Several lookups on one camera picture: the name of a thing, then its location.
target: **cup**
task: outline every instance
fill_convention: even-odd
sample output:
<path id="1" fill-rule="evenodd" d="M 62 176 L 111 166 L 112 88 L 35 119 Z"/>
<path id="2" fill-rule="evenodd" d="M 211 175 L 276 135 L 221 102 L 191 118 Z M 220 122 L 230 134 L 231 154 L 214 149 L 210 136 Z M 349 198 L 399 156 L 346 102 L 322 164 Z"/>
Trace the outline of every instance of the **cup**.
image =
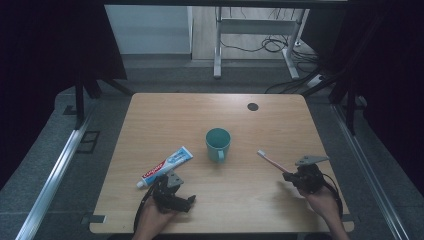
<path id="1" fill-rule="evenodd" d="M 230 148 L 231 135 L 223 128 L 213 128 L 206 134 L 209 159 L 223 163 Z"/>

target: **toothpaste cap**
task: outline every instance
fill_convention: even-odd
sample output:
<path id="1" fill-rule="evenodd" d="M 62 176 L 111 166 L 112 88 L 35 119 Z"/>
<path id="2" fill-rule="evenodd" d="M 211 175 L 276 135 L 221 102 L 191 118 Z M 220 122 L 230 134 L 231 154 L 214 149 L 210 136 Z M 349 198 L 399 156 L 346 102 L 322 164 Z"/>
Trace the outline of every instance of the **toothpaste cap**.
<path id="1" fill-rule="evenodd" d="M 137 187 L 138 188 L 142 188 L 143 186 L 144 186 L 144 182 L 143 181 L 140 181 L 140 182 L 137 183 Z"/>

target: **mug handle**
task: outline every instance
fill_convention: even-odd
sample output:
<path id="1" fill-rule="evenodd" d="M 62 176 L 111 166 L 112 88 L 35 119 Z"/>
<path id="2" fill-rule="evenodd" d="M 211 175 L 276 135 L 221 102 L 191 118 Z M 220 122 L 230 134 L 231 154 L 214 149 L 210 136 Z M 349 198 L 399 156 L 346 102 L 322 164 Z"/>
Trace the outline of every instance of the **mug handle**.
<path id="1" fill-rule="evenodd" d="M 220 162 L 223 162 L 224 161 L 224 151 L 223 150 L 219 150 L 218 151 L 218 160 Z"/>

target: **toothpaste tube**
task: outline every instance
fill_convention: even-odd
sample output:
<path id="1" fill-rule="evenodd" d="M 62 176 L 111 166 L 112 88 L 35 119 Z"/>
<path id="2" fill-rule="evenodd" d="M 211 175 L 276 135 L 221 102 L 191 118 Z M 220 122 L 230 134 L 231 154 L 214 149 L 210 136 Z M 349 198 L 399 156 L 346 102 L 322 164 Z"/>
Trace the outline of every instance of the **toothpaste tube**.
<path id="1" fill-rule="evenodd" d="M 143 186 L 150 186 L 155 181 L 157 176 L 161 176 L 166 174 L 169 170 L 175 169 L 181 164 L 187 162 L 192 159 L 193 155 L 183 146 L 174 152 L 167 159 L 163 160 L 152 170 L 148 171 L 141 177 L 141 180 L 137 183 L 138 188 L 142 188 Z"/>

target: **red label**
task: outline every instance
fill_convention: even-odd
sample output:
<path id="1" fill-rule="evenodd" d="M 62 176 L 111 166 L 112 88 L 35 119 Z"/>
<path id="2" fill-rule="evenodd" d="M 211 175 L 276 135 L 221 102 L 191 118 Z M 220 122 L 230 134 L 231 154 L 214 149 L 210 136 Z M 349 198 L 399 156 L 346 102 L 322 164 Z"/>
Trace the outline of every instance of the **red label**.
<path id="1" fill-rule="evenodd" d="M 164 160 L 163 162 L 159 163 L 159 165 L 157 165 L 155 168 L 153 168 L 152 170 L 148 171 L 146 174 L 143 175 L 143 178 L 148 178 L 150 176 L 152 176 L 153 174 L 157 173 L 165 164 Z"/>

